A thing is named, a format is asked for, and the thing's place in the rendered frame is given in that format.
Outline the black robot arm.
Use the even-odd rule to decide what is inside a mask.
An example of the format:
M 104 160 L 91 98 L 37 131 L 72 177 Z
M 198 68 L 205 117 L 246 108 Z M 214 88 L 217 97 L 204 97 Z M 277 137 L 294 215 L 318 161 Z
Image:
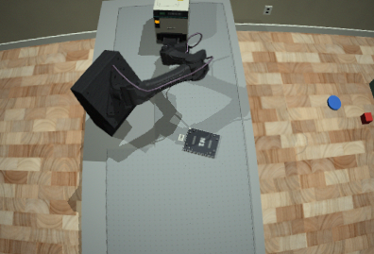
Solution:
M 186 76 L 191 74 L 193 71 L 200 69 L 206 64 L 206 62 L 204 62 L 204 59 L 207 57 L 206 50 L 201 49 L 194 54 L 189 54 L 189 46 L 190 45 L 188 45 L 187 53 L 185 53 L 187 50 L 186 42 L 170 42 L 166 46 L 162 46 L 160 50 L 162 64 L 168 66 L 179 65 L 179 67 L 148 80 L 130 81 L 135 86 L 145 90 L 157 89 L 148 93 L 126 83 L 126 80 L 120 75 L 120 73 L 127 77 L 127 67 L 115 66 L 120 73 L 118 73 L 114 68 L 111 71 L 107 115 L 120 115 L 122 113 L 123 101 L 126 103 L 126 106 L 141 105 L 150 100 L 150 98 L 155 94 L 179 84 L 180 82 L 189 80 L 199 81 L 203 79 L 209 71 L 209 64 L 202 70 L 179 79 L 182 76 Z

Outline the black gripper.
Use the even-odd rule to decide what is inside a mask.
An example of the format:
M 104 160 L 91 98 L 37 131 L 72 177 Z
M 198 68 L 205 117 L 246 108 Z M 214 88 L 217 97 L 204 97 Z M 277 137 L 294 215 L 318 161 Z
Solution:
M 170 42 L 177 42 L 176 39 L 168 39 L 168 38 L 164 38 L 163 39 L 163 46 L 166 46 L 167 44 L 169 44 Z

